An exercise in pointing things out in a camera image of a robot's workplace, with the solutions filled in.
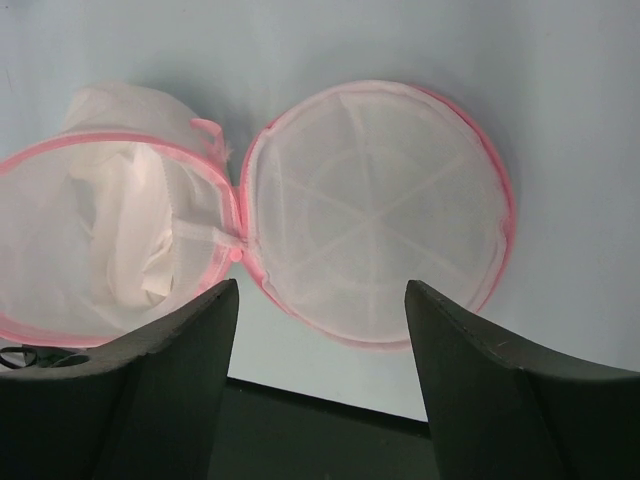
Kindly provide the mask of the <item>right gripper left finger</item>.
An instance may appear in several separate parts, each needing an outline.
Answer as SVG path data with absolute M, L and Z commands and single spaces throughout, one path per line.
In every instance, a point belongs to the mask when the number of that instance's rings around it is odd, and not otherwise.
M 5 479 L 204 479 L 239 310 L 226 280 L 54 365 L 1 376 Z

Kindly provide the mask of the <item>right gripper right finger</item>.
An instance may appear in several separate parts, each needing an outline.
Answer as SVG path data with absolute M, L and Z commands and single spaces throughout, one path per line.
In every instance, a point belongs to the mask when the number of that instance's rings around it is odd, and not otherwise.
M 536 344 L 412 280 L 405 310 L 444 479 L 635 479 L 639 376 Z

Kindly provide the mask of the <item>white bra from bag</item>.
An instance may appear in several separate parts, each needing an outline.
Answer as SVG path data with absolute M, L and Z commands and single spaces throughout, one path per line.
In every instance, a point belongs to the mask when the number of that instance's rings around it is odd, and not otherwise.
M 172 207 L 163 158 L 137 142 L 82 145 L 69 174 L 90 189 L 91 291 L 101 304 L 151 308 L 171 293 Z

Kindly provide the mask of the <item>pink mesh laundry bag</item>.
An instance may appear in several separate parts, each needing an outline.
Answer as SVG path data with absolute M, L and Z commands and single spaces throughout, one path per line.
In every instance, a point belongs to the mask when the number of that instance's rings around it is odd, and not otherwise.
M 137 142 L 163 158 L 171 293 L 147 309 L 92 295 L 82 145 Z M 1 335 L 89 348 L 181 308 L 235 263 L 285 313 L 340 342 L 405 348 L 404 291 L 420 279 L 480 310 L 508 263 L 516 205 L 488 136 L 450 100 L 397 82 L 309 97 L 251 143 L 238 184 L 222 127 L 174 97 L 105 82 L 62 130 L 1 164 Z

